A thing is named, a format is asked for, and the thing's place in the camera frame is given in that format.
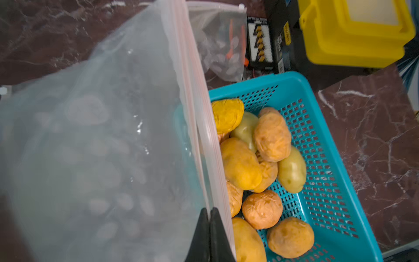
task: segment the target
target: potato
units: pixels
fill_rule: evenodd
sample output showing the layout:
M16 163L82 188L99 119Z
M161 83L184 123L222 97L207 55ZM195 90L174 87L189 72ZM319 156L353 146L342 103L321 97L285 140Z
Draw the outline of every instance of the potato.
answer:
M258 117L260 118L261 116L263 116L266 113L278 113L279 114L278 110L276 110L275 108L265 107L265 108L262 108L262 110L259 112Z
M230 133L219 134L218 142L221 144L222 142L226 141L229 137L230 137Z
M256 156L259 161L259 166L261 167L262 182L255 189L253 189L252 192L260 193L265 191L265 189L268 188L275 181L275 179L277 179L278 163L263 160L258 152L256 153Z
M241 203L243 200L243 190L235 187L229 181L226 181L227 184L227 193L228 193L228 203L230 204L230 213L231 217L237 215L241 209Z
M256 125L259 122L259 118L252 113L244 112L243 119L240 124L231 131L230 137L237 137L244 141L249 149L255 153L256 146L253 140L253 133L255 132Z
M256 230L241 218L233 218L232 222L237 262L266 262L265 248Z
M304 158L298 149L292 146L290 155L278 162L278 181L289 193L297 194L303 189L306 178Z
M289 217L268 230L269 248L284 258L296 258L314 244L314 232L306 222Z
M282 215L282 202L277 193L265 190L262 193L251 194L243 202L241 211L244 219L254 229L273 227Z
M238 99L225 99L211 103L217 134L225 134L235 129L241 122L244 104Z
M265 161L278 162L290 155L291 133L278 111L265 111L255 128L256 148Z
M225 178L240 189L255 189L262 181L262 172L246 143L233 137L221 143L220 149Z

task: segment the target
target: marble countertop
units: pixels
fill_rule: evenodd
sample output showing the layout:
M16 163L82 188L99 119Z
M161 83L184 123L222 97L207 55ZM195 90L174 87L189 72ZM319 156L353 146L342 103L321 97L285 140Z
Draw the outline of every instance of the marble countertop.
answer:
M1 1L0 85L88 59L144 2ZM265 17L263 0L221 2L244 3L249 16ZM210 78L211 88L227 84ZM418 239L419 126L397 69L347 78L316 97L381 250Z

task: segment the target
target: yellow potato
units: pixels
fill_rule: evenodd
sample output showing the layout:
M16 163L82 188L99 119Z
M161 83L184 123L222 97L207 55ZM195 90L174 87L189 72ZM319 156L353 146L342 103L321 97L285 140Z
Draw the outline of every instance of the yellow potato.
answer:
M290 155L278 162L278 181L289 193L300 192L307 179L305 161L298 149L291 147Z
M241 202L243 200L243 190L235 187L229 181L226 181L227 192L228 192L228 203L230 204L231 217L237 215L241 208Z
M262 181L262 172L256 155L246 143L229 138L220 145L225 178L243 190L255 189Z
M252 113L244 112L243 119L240 124L231 131L230 137L237 137L243 140L249 149L255 153L256 146L253 140L253 133L255 132L256 125L259 122L259 118Z
M214 101L211 106L219 135L230 132L240 124L244 113L244 104L240 99Z
M278 163L263 160L258 152L256 153L256 156L259 161L259 166L261 167L262 182L255 189L253 189L252 192L260 193L265 191L265 189L268 188L275 181L275 179L277 179Z
M268 230L269 248L284 258L296 258L314 244L314 232L306 222L289 217Z
M266 109L255 128L254 141L261 157L278 162L290 155L291 133L278 111Z
M278 110L276 110L275 108L265 107L265 108L262 108L262 110L259 112L258 117L260 118L261 116L263 116L266 113L277 113L277 114L279 114Z
M237 262L266 262L262 239L249 223L233 218L234 243Z
M262 193L251 194L243 202L241 211L244 219L254 229L273 227L282 215L282 202L277 193L265 190Z

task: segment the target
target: clear plastic bag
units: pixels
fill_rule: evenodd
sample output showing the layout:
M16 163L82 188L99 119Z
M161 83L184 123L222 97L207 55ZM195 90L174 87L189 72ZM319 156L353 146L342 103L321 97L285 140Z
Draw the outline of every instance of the clear plastic bag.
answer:
M217 2L187 4L204 72L211 69L225 81L240 82L246 55L246 8Z
M183 261L213 206L234 252L199 64L185 1L157 0L88 61L13 87L0 104L3 226L36 261Z

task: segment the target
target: yellow plastic container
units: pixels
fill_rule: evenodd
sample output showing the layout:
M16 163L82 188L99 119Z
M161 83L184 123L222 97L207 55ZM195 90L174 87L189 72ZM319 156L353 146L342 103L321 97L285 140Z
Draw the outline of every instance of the yellow plastic container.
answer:
M405 0L375 0L376 6L382 8L386 2L390 8L381 14L380 10L378 12L378 15L385 13L388 19L376 16L376 20L383 23L371 22L374 19L360 21L366 20L365 15L354 15L354 12L365 13L368 7L360 6L357 11L354 4L348 6L347 1L351 0L298 0L308 59L320 65L373 68L383 68L401 59L403 46L416 34Z

